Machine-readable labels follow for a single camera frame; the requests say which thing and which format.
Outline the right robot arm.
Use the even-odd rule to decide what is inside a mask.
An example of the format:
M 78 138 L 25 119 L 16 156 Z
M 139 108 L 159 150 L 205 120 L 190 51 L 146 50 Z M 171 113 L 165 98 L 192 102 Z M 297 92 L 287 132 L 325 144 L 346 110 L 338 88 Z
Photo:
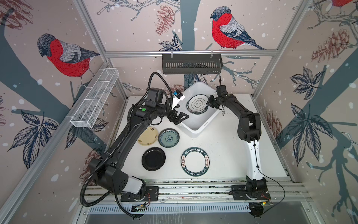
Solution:
M 262 171 L 259 140 L 262 135 L 261 117 L 243 106 L 236 96 L 224 94 L 214 97 L 211 95 L 207 105 L 220 109 L 221 106 L 231 110 L 239 119 L 237 134 L 240 140 L 246 142 L 248 150 L 248 172 L 246 175 L 246 196 L 249 199 L 257 199 L 268 191 L 267 181 Z

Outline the black round plate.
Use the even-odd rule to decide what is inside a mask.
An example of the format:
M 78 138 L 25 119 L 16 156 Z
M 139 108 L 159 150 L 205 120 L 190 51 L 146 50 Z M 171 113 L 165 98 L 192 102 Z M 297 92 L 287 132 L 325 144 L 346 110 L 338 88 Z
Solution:
M 148 171 L 157 171 L 165 164 L 166 154 L 159 147 L 151 147 L 142 156 L 142 166 Z

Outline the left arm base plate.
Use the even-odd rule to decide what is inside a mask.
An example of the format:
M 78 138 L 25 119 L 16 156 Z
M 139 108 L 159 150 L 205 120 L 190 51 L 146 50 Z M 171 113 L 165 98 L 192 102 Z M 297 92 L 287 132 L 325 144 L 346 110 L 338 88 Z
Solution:
M 159 187 L 145 186 L 137 194 L 124 192 L 121 195 L 121 202 L 156 202 L 158 201 Z

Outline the green rim plate front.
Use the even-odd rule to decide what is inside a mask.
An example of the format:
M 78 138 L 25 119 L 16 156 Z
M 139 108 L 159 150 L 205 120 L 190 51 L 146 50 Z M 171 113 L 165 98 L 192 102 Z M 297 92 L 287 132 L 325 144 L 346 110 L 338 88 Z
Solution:
M 181 156 L 180 162 L 183 171 L 193 177 L 203 176 L 210 167 L 208 154 L 199 147 L 186 149 Z

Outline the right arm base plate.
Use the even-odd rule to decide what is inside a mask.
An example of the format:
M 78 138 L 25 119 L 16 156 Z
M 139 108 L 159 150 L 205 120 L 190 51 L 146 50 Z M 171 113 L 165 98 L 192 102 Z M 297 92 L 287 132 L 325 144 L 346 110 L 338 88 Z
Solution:
M 245 185 L 232 185 L 229 195 L 233 196 L 235 201 L 240 200 L 271 200 L 271 196 L 267 190 L 255 189 L 253 187 L 247 187 Z

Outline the cream yellow small plate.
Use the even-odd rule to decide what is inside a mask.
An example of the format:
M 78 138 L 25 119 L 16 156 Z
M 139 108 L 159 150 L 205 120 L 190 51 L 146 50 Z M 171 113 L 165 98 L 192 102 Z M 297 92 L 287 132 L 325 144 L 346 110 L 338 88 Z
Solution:
M 156 142 L 159 132 L 155 127 L 148 127 L 138 138 L 137 142 L 142 146 L 149 146 Z

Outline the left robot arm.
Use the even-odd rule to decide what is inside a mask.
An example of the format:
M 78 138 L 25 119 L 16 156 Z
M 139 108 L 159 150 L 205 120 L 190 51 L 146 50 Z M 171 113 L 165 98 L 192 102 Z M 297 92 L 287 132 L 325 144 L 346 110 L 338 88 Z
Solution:
M 90 182 L 108 191 L 100 197 L 101 200 L 109 194 L 123 193 L 129 194 L 135 199 L 145 197 L 145 181 L 130 177 L 122 171 L 122 168 L 140 135 L 152 124 L 153 120 L 167 117 L 170 122 L 178 125 L 188 119 L 187 114 L 176 111 L 178 104 L 185 98 L 183 93 L 176 90 L 163 102 L 162 99 L 165 96 L 167 94 L 162 89 L 150 88 L 141 100 L 132 105 L 127 115 L 127 124 L 112 146 L 100 158 L 91 159 L 88 165 L 90 175 L 81 189 L 81 199 L 84 199 L 86 188 Z

